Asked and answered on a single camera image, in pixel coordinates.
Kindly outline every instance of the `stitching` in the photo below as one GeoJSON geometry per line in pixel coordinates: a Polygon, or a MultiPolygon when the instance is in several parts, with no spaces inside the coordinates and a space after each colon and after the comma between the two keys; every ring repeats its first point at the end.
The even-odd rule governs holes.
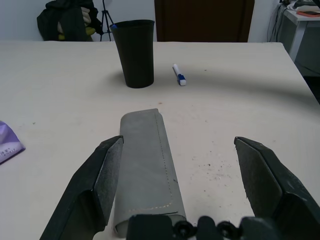
{"type": "Polygon", "coordinates": [[[160,133],[159,133],[159,127],[158,127],[158,121],[157,121],[157,116],[156,116],[156,114],[154,114],[154,118],[155,118],[155,123],[156,123],[156,129],[157,129],[157,131],[158,131],[158,136],[159,136],[159,142],[160,142],[161,153],[162,153],[162,158],[163,158],[163,162],[164,162],[166,180],[168,181],[168,186],[169,186],[170,199],[172,199],[172,192],[171,192],[171,188],[170,188],[170,182],[169,182],[169,177],[168,177],[167,165],[166,165],[166,160],[165,160],[165,156],[164,156],[164,151],[163,151],[163,149],[162,149],[162,143],[161,143],[161,138],[160,138],[160,133]]]}
{"type": "Polygon", "coordinates": [[[168,187],[169,187],[169,192],[170,192],[170,199],[171,201],[163,206],[154,206],[154,207],[149,207],[149,208],[137,208],[137,209],[129,209],[128,212],[137,212],[137,211],[150,211],[153,209],[164,209],[167,207],[170,207],[170,205],[172,204],[172,192],[171,192],[171,188],[170,188],[170,182],[169,182],[169,177],[168,177],[168,170],[167,170],[167,165],[166,165],[166,159],[164,156],[164,151],[162,148],[162,143],[161,143],[161,138],[160,138],[160,133],[159,133],[159,127],[158,127],[158,121],[157,121],[157,115],[154,114],[154,118],[155,118],[155,123],[156,123],[156,129],[158,132],[158,136],[159,136],[159,142],[160,142],[160,147],[161,147],[161,153],[162,153],[162,158],[163,158],[163,162],[164,162],[164,168],[165,168],[165,175],[166,175],[166,180],[168,182],[168,187]]]}

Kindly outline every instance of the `tripod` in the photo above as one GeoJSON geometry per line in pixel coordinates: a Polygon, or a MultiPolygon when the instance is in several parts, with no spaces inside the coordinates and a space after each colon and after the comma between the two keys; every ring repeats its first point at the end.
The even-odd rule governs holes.
{"type": "Polygon", "coordinates": [[[105,5],[105,0],[102,0],[102,4],[103,4],[103,11],[102,11],[102,31],[104,30],[104,19],[106,21],[106,27],[107,27],[107,31],[103,31],[102,34],[100,34],[100,42],[102,41],[102,35],[103,34],[109,34],[109,40],[111,41],[111,36],[110,36],[110,28],[109,28],[109,22],[108,22],[108,17],[110,18],[110,21],[112,24],[114,24],[114,21],[112,21],[112,18],[109,14],[109,12],[106,10],[106,5],[105,5]]]}

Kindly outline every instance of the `brown door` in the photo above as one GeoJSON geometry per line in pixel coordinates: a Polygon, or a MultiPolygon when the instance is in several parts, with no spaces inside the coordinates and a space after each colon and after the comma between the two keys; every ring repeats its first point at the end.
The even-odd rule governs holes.
{"type": "Polygon", "coordinates": [[[154,0],[157,40],[247,42],[254,4],[255,0],[154,0]]]}

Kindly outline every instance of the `cable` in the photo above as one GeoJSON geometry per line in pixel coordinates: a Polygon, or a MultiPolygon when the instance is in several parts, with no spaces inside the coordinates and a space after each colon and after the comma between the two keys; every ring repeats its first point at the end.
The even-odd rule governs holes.
{"type": "Polygon", "coordinates": [[[271,42],[271,38],[269,39],[269,30],[270,30],[270,25],[271,25],[271,21],[272,21],[272,19],[274,18],[274,15],[275,15],[275,13],[277,12],[277,10],[279,10],[279,7],[280,7],[281,5],[279,5],[278,6],[278,8],[275,8],[274,10],[273,10],[273,13],[272,13],[272,15],[270,16],[270,20],[269,20],[269,25],[268,25],[268,30],[267,30],[267,32],[266,32],[266,40],[268,41],[268,42],[271,42]]]}
{"type": "Polygon", "coordinates": [[[300,65],[301,67],[303,67],[303,68],[305,68],[305,69],[307,69],[307,70],[309,70],[310,72],[312,72],[312,73],[314,73],[314,74],[318,74],[318,75],[320,75],[320,72],[317,72],[317,71],[314,71],[314,70],[312,70],[312,69],[310,69],[310,68],[308,68],[308,67],[306,67],[306,66],[304,66],[304,65],[302,65],[300,62],[298,62],[298,61],[295,61],[298,65],[300,65]]]}
{"type": "Polygon", "coordinates": [[[279,23],[278,31],[277,31],[276,37],[275,37],[275,41],[276,41],[276,42],[279,42],[279,39],[278,39],[278,37],[279,37],[279,32],[280,32],[281,25],[282,25],[282,23],[283,23],[284,13],[285,13],[286,10],[287,10],[287,8],[285,7],[284,10],[280,13],[280,23],[279,23]]]}
{"type": "Polygon", "coordinates": [[[272,33],[271,33],[271,38],[270,38],[270,42],[273,39],[273,37],[276,36],[276,30],[277,30],[277,22],[278,22],[278,17],[279,17],[279,10],[281,8],[281,4],[279,5],[279,7],[276,10],[276,17],[275,17],[275,22],[273,25],[273,29],[272,29],[272,33]]]}

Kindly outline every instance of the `white wall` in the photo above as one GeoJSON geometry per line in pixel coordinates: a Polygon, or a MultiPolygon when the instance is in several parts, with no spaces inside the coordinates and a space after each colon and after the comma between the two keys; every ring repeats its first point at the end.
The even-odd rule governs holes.
{"type": "Polygon", "coordinates": [[[42,41],[37,16],[47,0],[2,0],[0,7],[0,40],[42,41]]]}
{"type": "Polygon", "coordinates": [[[267,42],[270,18],[279,0],[255,0],[248,42],[267,42]]]}
{"type": "MultiPolygon", "coordinates": [[[[122,22],[137,19],[156,20],[154,0],[104,0],[105,7],[109,11],[113,22],[122,22]]],[[[93,0],[94,6],[98,9],[98,19],[102,19],[102,0],[93,0]]],[[[107,31],[106,22],[103,23],[104,31],[107,31]]],[[[156,41],[156,25],[154,25],[153,39],[156,41]]],[[[100,35],[92,36],[94,41],[100,41],[100,35]]],[[[104,34],[103,41],[109,41],[108,34],[104,34]]]]}
{"type": "MultiPolygon", "coordinates": [[[[49,0],[4,0],[0,8],[2,23],[0,40],[41,41],[37,16],[47,2],[49,0]]],[[[102,0],[93,0],[93,2],[99,10],[98,18],[101,20],[102,0]]],[[[269,19],[277,2],[279,0],[255,0],[249,42],[267,41],[269,19]]],[[[154,0],[105,0],[105,3],[114,22],[134,19],[155,20],[154,0]]],[[[100,36],[95,34],[93,39],[99,41],[100,36]]],[[[157,39],[156,31],[154,31],[154,39],[157,39]]],[[[105,34],[102,40],[108,41],[108,36],[105,34]]]]}

